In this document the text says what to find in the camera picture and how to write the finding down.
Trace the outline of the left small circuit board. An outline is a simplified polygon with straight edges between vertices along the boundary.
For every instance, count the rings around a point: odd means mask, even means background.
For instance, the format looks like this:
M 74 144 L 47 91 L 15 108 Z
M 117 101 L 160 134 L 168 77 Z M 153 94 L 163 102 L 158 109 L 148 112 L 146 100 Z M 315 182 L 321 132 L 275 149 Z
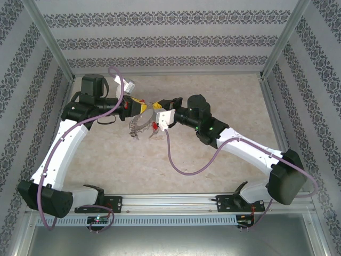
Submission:
M 109 222 L 109 218 L 105 216 L 95 216 L 95 217 L 88 217 L 87 224 L 97 224 L 97 225 L 106 225 Z

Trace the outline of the small circuit board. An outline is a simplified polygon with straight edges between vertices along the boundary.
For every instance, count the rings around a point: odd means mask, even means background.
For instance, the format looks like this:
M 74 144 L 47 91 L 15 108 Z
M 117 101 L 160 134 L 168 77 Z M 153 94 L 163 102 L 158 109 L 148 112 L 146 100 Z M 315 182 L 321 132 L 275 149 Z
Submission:
M 254 215 L 237 215 L 236 216 L 238 227 L 241 228 L 250 228 L 254 225 Z
M 109 218 L 105 216 L 95 216 L 95 217 L 88 217 L 87 224 L 97 224 L 97 225 L 106 225 L 109 222 Z

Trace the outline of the right small circuit board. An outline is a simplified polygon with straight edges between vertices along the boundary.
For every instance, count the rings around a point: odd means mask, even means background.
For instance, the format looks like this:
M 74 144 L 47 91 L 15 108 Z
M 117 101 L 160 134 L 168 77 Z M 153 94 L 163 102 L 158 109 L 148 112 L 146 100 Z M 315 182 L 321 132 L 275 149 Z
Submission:
M 236 216 L 238 227 L 241 228 L 250 228 L 254 225 L 254 215 L 237 215 Z

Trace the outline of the grey metal sheet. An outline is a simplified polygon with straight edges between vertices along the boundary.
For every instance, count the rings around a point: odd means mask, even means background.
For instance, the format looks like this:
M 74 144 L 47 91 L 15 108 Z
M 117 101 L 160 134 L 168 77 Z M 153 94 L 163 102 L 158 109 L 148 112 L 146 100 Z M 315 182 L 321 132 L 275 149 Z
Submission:
M 37 228 L 28 256 L 319 256 L 306 235 L 231 226 Z

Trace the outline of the aluminium back rail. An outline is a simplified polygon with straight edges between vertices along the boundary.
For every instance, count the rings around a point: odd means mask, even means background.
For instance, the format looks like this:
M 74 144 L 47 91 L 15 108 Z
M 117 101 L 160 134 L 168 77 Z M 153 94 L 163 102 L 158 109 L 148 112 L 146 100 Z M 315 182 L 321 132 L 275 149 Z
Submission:
M 251 71 L 211 71 L 211 72 L 142 72 L 142 73 L 122 73 L 123 77 L 135 76 L 196 76 L 196 75 L 256 75 L 257 78 L 262 78 L 261 72 Z

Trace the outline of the aluminium side rail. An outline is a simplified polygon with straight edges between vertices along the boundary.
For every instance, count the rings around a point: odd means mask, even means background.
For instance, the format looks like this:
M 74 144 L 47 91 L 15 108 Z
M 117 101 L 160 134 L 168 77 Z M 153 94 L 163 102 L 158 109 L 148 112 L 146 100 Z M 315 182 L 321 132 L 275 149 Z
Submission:
M 302 167 L 298 154 L 289 149 L 284 141 L 282 128 L 278 119 L 278 113 L 270 99 L 270 94 L 266 89 L 264 82 L 261 82 L 262 94 L 269 113 L 272 127 L 274 129 L 275 138 L 279 149 L 271 150 L 272 156 L 267 160 L 273 159 L 277 163 L 270 166 L 269 182 L 267 191 L 279 203 L 289 205 L 294 198 L 300 198 L 300 189 L 302 182 L 306 179 L 300 172 L 294 169 L 295 164 Z
M 54 132 L 53 132 L 53 136 L 52 136 L 52 139 L 51 139 L 51 143 L 50 143 L 50 146 L 49 146 L 49 149 L 47 151 L 47 154 L 42 162 L 42 164 L 40 165 L 39 167 L 39 172 L 42 173 L 43 170 L 44 170 L 44 167 L 46 165 L 46 162 L 47 162 L 47 159 L 48 159 L 48 156 L 50 155 L 51 151 L 52 151 L 52 147 L 53 147 L 53 144 L 54 144 L 54 140 L 56 139 L 57 135 L 58 135 L 58 130 L 59 130 L 59 126 L 60 126 L 60 122 L 61 122 L 61 115 L 62 115 L 62 112 L 66 106 L 66 104 L 69 102 L 70 100 L 70 95 L 72 94 L 72 90 L 73 90 L 73 86 L 74 86 L 74 82 L 70 82 L 68 84 L 68 88 L 67 90 L 65 91 L 65 94 L 64 94 L 64 98 L 63 98 L 63 102 L 62 102 L 62 105 L 61 105 L 61 108 L 58 112 L 58 119 L 56 121 L 56 124 L 54 126 Z

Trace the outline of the aluminium frame post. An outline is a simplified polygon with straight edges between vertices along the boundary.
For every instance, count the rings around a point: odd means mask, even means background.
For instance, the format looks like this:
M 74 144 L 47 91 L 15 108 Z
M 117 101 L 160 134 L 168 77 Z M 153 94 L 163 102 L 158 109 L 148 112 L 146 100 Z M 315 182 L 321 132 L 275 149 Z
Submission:
M 68 64 L 64 54 L 62 53 L 57 40 L 55 39 L 53 33 L 51 32 L 45 18 L 40 12 L 35 0 L 21 0 L 25 9 L 29 13 L 36 27 L 38 28 L 41 36 L 43 37 L 45 43 L 50 48 L 53 56 L 55 57 L 58 65 L 63 71 L 63 74 L 68 79 L 68 81 L 74 81 L 75 75 L 73 74 L 70 65 Z
M 258 80 L 262 81 L 264 78 L 268 77 L 269 73 L 271 72 L 273 66 L 275 65 L 277 59 L 279 58 L 282 50 L 286 46 L 287 42 L 289 41 L 295 27 L 297 26 L 299 20 L 301 19 L 302 15 L 304 14 L 306 8 L 308 7 L 311 0 L 298 0 L 296 6 L 294 7 L 288 21 L 280 34 L 277 42 L 273 50 L 271 51 L 263 70 L 258 75 Z

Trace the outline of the aluminium mounting rail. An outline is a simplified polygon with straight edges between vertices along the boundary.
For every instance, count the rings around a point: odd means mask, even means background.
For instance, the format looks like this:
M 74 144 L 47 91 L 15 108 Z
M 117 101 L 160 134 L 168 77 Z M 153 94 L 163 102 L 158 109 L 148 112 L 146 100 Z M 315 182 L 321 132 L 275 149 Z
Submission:
M 143 194 L 143 195 L 105 195 L 99 193 L 93 205 L 102 203 L 105 196 L 120 196 L 123 198 L 121 212 L 137 212 L 137 213 L 152 213 L 152 212 L 218 212 L 215 199 L 216 194 Z M 268 200 L 257 200 L 261 204 Z M 57 218 L 64 218 L 69 212 L 74 211 L 78 207 L 91 207 L 91 203 L 76 202 L 76 199 L 71 193 L 61 191 L 48 193 L 46 197 L 41 197 L 41 205 L 44 213 Z M 237 214 L 252 214 L 251 212 L 219 212 L 219 213 L 237 213 Z

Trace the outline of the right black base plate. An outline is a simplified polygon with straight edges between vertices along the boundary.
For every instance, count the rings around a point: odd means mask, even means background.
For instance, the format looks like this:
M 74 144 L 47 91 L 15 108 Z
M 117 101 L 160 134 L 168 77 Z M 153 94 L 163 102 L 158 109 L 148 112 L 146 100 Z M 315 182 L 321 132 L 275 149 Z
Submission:
M 264 212 L 265 206 L 260 201 L 247 203 L 239 195 L 217 195 L 212 201 L 216 202 L 218 212 Z

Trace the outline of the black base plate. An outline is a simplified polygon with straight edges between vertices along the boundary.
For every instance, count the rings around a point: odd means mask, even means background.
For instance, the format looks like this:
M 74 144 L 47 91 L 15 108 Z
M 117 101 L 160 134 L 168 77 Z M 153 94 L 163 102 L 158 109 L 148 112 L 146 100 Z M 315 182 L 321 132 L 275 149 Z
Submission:
M 247 203 L 239 195 L 217 195 L 212 201 L 216 202 L 218 212 L 264 212 L 265 206 L 260 201 Z
M 102 203 L 96 203 L 95 205 L 101 205 L 101 206 L 112 209 L 114 213 L 120 213 L 121 207 L 123 204 L 122 201 L 123 201 L 123 198 L 120 196 L 105 196 L 104 201 Z M 108 214 L 109 213 L 108 210 L 97 208 L 97 207 L 89 207 L 89 206 L 75 208 L 74 212 L 75 213 L 88 213 L 88 214 L 94 214 L 94 213 Z

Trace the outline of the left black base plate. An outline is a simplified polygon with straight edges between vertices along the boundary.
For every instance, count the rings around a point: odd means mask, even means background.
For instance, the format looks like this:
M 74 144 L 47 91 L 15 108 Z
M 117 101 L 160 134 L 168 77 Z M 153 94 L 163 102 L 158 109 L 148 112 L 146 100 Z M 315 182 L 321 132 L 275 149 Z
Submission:
M 121 207 L 123 204 L 122 201 L 123 201 L 123 198 L 120 196 L 105 196 L 104 201 L 102 203 L 96 203 L 95 205 L 101 205 L 101 206 L 112 209 L 114 213 L 120 213 Z M 94 214 L 94 213 L 108 214 L 109 213 L 108 210 L 97 208 L 97 207 L 89 207 L 89 206 L 75 208 L 74 212 L 75 213 L 88 213 L 88 214 Z

